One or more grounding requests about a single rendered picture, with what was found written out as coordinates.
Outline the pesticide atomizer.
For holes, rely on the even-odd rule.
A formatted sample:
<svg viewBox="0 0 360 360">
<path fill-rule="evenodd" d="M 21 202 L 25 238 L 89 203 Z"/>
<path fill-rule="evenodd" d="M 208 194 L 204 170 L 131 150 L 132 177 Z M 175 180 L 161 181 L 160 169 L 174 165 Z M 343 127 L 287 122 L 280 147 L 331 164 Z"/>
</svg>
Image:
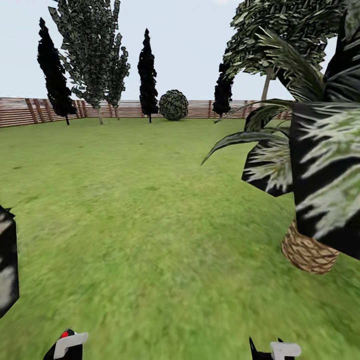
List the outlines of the pesticide atomizer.
<svg viewBox="0 0 360 360">
<path fill-rule="evenodd" d="M 68 328 L 67 331 L 65 330 L 60 337 L 64 338 L 64 337 L 72 336 L 72 335 L 76 335 L 76 334 L 77 334 L 76 332 L 74 332 L 73 330 Z"/>
</svg>

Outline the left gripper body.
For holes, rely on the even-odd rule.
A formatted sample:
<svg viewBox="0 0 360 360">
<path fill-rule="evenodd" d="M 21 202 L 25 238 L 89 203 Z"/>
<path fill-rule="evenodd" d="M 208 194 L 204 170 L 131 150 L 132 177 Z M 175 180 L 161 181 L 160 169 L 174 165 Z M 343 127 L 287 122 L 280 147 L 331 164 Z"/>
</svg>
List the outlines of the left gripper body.
<svg viewBox="0 0 360 360">
<path fill-rule="evenodd" d="M 70 346 L 63 357 L 54 359 L 54 351 L 48 351 L 43 360 L 83 360 L 82 344 Z"/>
</svg>

